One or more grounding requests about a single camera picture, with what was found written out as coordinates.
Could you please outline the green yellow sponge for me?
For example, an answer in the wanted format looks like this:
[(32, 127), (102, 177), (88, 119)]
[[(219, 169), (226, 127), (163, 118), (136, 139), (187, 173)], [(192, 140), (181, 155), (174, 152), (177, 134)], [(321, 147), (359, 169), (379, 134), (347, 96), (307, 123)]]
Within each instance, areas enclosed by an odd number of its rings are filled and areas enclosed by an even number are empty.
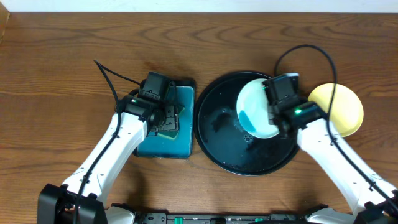
[[(175, 111), (178, 113), (178, 117), (183, 114), (185, 108), (181, 105), (177, 105)], [(159, 132), (158, 135), (162, 138), (166, 138), (169, 140), (174, 141), (177, 136), (178, 136), (178, 130), (173, 130), (173, 131), (165, 131), (165, 132)]]

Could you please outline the mint plate with blue stain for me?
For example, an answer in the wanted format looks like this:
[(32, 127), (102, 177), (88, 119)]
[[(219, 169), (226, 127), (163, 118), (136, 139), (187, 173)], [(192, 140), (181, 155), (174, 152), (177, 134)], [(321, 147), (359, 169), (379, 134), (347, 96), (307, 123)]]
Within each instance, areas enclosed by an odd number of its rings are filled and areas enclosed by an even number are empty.
[(279, 134), (274, 124), (269, 124), (269, 102), (263, 82), (265, 78), (251, 80), (243, 86), (236, 102), (236, 112), (240, 125), (250, 135), (269, 139)]

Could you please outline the yellow plate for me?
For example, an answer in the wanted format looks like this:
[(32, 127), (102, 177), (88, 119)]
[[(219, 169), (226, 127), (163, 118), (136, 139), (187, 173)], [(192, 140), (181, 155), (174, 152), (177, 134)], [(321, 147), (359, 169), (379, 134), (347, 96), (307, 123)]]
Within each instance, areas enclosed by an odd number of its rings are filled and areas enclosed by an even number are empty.
[[(334, 84), (327, 83), (316, 87), (308, 100), (314, 101), (324, 112), (330, 107)], [(364, 109), (359, 97), (348, 87), (337, 84), (330, 120), (341, 136), (347, 137), (355, 133), (363, 123)]]

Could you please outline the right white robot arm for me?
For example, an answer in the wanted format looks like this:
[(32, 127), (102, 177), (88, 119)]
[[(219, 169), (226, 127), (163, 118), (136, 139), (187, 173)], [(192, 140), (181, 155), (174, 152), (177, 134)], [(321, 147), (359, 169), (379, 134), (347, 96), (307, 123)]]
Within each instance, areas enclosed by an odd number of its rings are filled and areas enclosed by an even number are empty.
[(344, 196), (349, 222), (397, 223), (397, 188), (359, 157), (316, 103), (273, 103), (267, 109), (280, 133), (295, 138)]

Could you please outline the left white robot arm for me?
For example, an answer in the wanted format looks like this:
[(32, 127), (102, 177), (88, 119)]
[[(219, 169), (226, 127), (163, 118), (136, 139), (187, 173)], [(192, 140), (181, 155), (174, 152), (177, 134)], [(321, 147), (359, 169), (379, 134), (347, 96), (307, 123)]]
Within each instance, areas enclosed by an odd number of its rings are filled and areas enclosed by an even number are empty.
[(179, 130), (184, 107), (169, 100), (127, 95), (101, 140), (61, 186), (47, 184), (39, 194), (37, 223), (134, 223), (124, 204), (104, 207), (109, 192), (130, 155), (150, 134)]

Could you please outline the black rectangular water tray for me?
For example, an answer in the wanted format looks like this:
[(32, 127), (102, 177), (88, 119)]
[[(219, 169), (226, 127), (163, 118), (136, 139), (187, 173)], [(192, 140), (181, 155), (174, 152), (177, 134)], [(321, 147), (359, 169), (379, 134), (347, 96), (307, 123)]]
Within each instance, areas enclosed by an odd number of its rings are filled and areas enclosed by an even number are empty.
[(193, 141), (193, 107), (195, 102), (195, 81), (192, 79), (176, 80), (170, 87), (167, 99), (173, 105), (185, 108), (178, 117), (179, 131), (177, 138), (172, 141), (149, 133), (145, 140), (134, 150), (137, 157), (162, 157), (172, 159), (186, 159), (192, 152)]

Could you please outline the round black serving tray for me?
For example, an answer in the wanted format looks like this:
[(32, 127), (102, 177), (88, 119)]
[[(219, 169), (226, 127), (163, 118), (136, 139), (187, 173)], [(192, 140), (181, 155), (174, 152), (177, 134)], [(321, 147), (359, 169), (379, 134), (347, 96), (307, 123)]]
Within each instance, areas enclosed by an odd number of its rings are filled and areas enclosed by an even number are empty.
[(240, 125), (236, 112), (238, 94), (265, 73), (238, 71), (211, 82), (194, 106), (193, 132), (206, 156), (222, 169), (238, 175), (259, 176), (275, 172), (299, 151), (296, 140), (275, 136), (257, 138)]

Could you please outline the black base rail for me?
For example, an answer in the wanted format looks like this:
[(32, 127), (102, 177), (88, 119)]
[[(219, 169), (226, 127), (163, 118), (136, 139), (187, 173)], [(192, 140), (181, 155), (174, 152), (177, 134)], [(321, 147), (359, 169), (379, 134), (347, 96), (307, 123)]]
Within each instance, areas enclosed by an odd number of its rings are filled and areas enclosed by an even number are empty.
[(300, 215), (267, 214), (267, 215), (200, 215), (200, 214), (167, 214), (138, 213), (133, 224), (265, 224), (265, 223), (308, 223)]

